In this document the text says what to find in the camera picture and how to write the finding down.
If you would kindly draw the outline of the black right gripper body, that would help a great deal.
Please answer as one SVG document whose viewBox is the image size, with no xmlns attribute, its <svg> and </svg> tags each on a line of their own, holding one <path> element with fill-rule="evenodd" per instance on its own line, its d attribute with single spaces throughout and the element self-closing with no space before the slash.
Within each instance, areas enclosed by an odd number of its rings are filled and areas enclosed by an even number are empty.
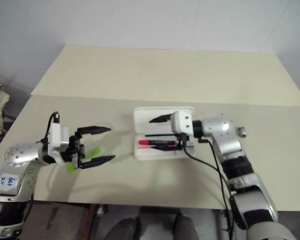
<svg viewBox="0 0 300 240">
<path fill-rule="evenodd" d="M 175 137 L 178 141 L 175 150 L 184 151 L 187 148 L 187 141 L 189 140 L 189 136 L 186 133 L 176 133 Z"/>
</svg>

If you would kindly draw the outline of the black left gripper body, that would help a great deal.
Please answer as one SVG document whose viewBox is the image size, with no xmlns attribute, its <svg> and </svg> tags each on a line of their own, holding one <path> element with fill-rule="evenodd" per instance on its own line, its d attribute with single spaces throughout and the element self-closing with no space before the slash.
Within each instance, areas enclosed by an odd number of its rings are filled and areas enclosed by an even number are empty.
<svg viewBox="0 0 300 240">
<path fill-rule="evenodd" d="M 78 128 L 74 135 L 69 137 L 68 147 L 65 151 L 61 152 L 61 159 L 65 163 L 72 163 L 74 169 L 83 169 L 84 163 L 82 159 L 85 157 L 85 147 L 81 144 L 84 129 Z"/>
</svg>

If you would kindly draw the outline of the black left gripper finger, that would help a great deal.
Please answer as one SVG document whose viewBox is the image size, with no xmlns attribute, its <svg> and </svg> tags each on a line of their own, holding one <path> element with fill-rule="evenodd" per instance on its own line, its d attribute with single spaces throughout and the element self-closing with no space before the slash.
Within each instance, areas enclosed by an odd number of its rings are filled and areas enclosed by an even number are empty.
<svg viewBox="0 0 300 240">
<path fill-rule="evenodd" d="M 115 155 L 95 157 L 95 158 L 92 158 L 90 161 L 81 162 L 80 163 L 80 168 L 81 169 L 88 169 L 88 168 L 97 167 L 97 166 L 103 165 L 103 164 L 111 161 L 115 157 L 116 157 Z"/>
<path fill-rule="evenodd" d="M 83 135 L 98 135 L 110 131 L 111 129 L 104 126 L 86 126 L 80 127 L 76 131 L 77 139 L 81 139 Z"/>
</svg>

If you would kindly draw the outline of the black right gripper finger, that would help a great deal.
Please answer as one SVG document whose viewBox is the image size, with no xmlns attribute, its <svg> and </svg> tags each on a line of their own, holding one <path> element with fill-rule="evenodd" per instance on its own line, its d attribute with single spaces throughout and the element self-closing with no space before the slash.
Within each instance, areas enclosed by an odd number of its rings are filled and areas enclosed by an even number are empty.
<svg viewBox="0 0 300 240">
<path fill-rule="evenodd" d="M 166 123 L 166 122 L 169 122 L 171 120 L 171 117 L 173 115 L 174 115 L 173 113 L 160 115 L 158 117 L 155 117 L 155 118 L 151 119 L 149 121 L 149 123 Z"/>
<path fill-rule="evenodd" d="M 175 146 L 167 146 L 167 145 L 156 145 L 156 146 L 152 146 L 152 149 L 155 150 L 159 150 L 159 151 L 182 151 L 183 147 L 179 146 L 179 145 L 175 145 Z"/>
</svg>

